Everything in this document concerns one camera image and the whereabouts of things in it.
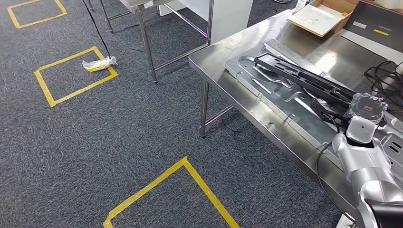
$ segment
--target gray carpet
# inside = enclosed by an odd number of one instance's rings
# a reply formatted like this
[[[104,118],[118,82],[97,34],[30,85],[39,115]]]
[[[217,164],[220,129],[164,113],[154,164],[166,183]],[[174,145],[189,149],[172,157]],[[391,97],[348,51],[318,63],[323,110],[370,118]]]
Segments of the gray carpet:
[[[184,156],[241,227],[336,225],[339,214],[321,189],[236,110],[225,115],[227,126],[217,121],[198,137],[200,77],[184,59],[159,71],[154,85],[134,15],[112,21],[110,34],[92,1],[118,76],[49,107],[36,69],[92,45],[106,51],[80,0],[61,0],[65,16],[16,29],[6,8],[24,1],[0,1],[0,227],[102,227],[110,210]],[[125,10],[118,0],[105,2],[109,15]],[[59,14],[54,4],[41,0],[14,12],[29,23]],[[288,7],[255,0],[249,24]],[[182,13],[206,28],[191,11]],[[151,9],[145,17],[156,65],[204,43],[174,15],[160,18]],[[92,58],[43,71],[55,99],[104,76],[83,70],[81,61]],[[209,105],[212,114],[227,103],[211,90]],[[226,227],[183,168],[112,223]]]

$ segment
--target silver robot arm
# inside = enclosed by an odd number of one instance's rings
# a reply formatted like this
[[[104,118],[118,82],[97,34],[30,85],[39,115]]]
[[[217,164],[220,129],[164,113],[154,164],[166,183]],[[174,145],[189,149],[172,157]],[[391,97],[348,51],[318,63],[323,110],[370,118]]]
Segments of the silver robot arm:
[[[376,125],[354,116],[332,142],[355,194],[358,228],[403,228],[403,190],[393,179]]]

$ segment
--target clear plastic piece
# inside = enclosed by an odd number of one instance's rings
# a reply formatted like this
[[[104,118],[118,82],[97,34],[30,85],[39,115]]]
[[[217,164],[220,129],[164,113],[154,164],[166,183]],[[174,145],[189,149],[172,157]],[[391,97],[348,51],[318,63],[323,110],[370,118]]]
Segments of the clear plastic piece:
[[[103,70],[108,68],[110,65],[116,64],[116,58],[114,56],[107,56],[106,59],[101,59],[93,62],[83,61],[83,67],[89,72],[94,72],[98,70]]]
[[[384,116],[384,111],[387,107],[388,104],[383,102],[383,98],[373,96],[369,93],[356,93],[344,117],[361,116],[378,124]]]

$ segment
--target yellow tape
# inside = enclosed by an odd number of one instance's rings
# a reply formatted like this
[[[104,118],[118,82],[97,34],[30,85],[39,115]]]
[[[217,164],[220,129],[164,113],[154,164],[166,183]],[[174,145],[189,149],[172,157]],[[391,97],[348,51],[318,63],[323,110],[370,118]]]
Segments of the yellow tape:
[[[197,171],[193,168],[193,166],[188,162],[187,157],[180,159],[173,166],[168,168],[165,172],[163,172],[157,179],[153,182],[142,188],[140,191],[120,203],[117,207],[115,207],[112,211],[109,212],[108,217],[106,217],[103,225],[104,228],[113,228],[111,220],[116,217],[120,212],[129,207],[131,204],[136,202],[140,197],[146,194],[149,190],[157,186],[163,180],[165,180],[169,175],[177,171],[180,167],[184,166],[185,169],[189,172],[189,174],[193,177],[196,183],[200,186],[203,192],[207,195],[209,200],[213,203],[217,211],[222,215],[225,221],[231,228],[239,228],[237,222],[232,218],[232,216],[228,213],[228,211],[224,208],[223,204],[217,199],[211,189],[207,186],[207,184],[203,181]]]
[[[377,32],[377,33],[382,34],[382,35],[385,35],[385,36],[389,36],[389,33],[382,32],[382,31],[377,30],[377,29],[374,29],[374,32]]]
[[[224,205],[217,199],[214,193],[211,191],[209,186],[203,181],[197,171],[193,168],[193,166],[188,162],[187,158],[185,157],[185,168],[196,181],[196,183],[200,186],[200,188],[204,191],[204,194],[209,198],[209,200],[213,203],[217,211],[221,214],[221,216],[225,219],[228,225],[231,228],[239,228],[237,222],[232,218],[232,216],[228,213],[225,209]]]
[[[68,99],[70,99],[70,98],[72,98],[72,97],[74,97],[74,96],[76,96],[76,95],[78,95],[78,94],[80,94],[80,93],[82,93],[84,91],[87,91],[88,89],[91,89],[91,88],[93,88],[93,87],[95,87],[95,86],[97,86],[97,85],[99,85],[101,83],[104,83],[107,80],[112,79],[112,78],[117,76],[116,71],[110,66],[110,67],[107,68],[109,73],[110,73],[109,76],[104,77],[101,80],[96,81],[96,82],[94,82],[94,83],[92,83],[90,85],[87,85],[86,87],[84,87],[82,89],[79,89],[79,90],[77,90],[77,91],[75,91],[73,93],[70,93],[69,95],[67,95],[65,97],[62,97],[62,98],[60,98],[58,100],[54,100],[53,97],[52,97],[52,94],[50,94],[49,89],[46,86],[45,81],[43,80],[42,75],[40,74],[40,71],[44,70],[44,69],[47,69],[49,67],[53,67],[53,66],[55,66],[57,64],[67,62],[67,61],[69,61],[71,59],[74,59],[74,58],[76,58],[78,56],[82,56],[82,55],[84,55],[84,54],[86,54],[88,52],[91,52],[91,51],[94,51],[96,56],[98,56],[99,59],[105,59],[104,56],[101,54],[101,52],[98,50],[98,48],[96,48],[95,46],[92,46],[91,48],[89,48],[87,50],[84,50],[84,51],[81,51],[81,52],[78,52],[78,53],[76,53],[76,54],[74,54],[72,56],[66,57],[64,59],[58,60],[56,62],[47,64],[47,65],[44,65],[44,66],[41,66],[34,72],[35,77],[37,78],[38,83],[40,85],[40,88],[42,89],[43,94],[45,95],[50,107],[54,107],[55,105],[57,105],[57,104],[59,104],[59,103],[61,103],[63,101],[66,101],[66,100],[68,100]]]
[[[12,20],[12,22],[13,22],[13,24],[14,24],[14,26],[16,28],[18,28],[18,29],[19,28],[25,28],[25,27],[28,27],[28,26],[31,26],[31,25],[35,25],[35,24],[47,21],[47,20],[52,20],[52,19],[61,17],[61,16],[67,14],[66,9],[63,7],[63,5],[60,3],[60,1],[55,0],[55,3],[59,6],[60,10],[62,10],[61,14],[58,14],[58,15],[50,17],[50,18],[45,18],[45,19],[42,19],[42,20],[34,21],[34,22],[31,22],[31,23],[28,23],[28,24],[25,24],[25,25],[20,25],[18,23],[18,21],[17,21],[17,18],[14,15],[14,12],[12,11],[12,8],[15,8],[15,7],[18,7],[18,6],[23,6],[23,5],[30,4],[30,3],[34,3],[34,2],[37,2],[37,1],[40,1],[40,0],[27,1],[27,2],[24,2],[24,3],[20,3],[20,4],[17,4],[17,5],[7,7],[7,11],[9,12],[10,18],[11,18],[11,20]]]

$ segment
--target metal tray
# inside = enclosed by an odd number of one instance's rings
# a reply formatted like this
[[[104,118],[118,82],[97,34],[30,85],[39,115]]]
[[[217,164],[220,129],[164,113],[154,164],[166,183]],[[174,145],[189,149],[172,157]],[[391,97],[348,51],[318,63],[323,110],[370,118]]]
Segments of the metal tray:
[[[312,111],[309,106],[314,98],[309,91],[270,71],[255,67],[253,59],[268,52],[326,79],[344,84],[334,80],[275,39],[265,41],[226,63],[226,69],[234,78],[308,142],[316,148],[321,148],[323,144],[332,141],[336,134],[336,127],[321,121]],[[391,160],[392,172],[400,182],[399,185],[403,186],[403,123],[389,113],[385,114],[385,118],[388,124],[378,128],[375,137],[381,139],[385,152]],[[324,155],[337,167],[343,169],[331,148]]]

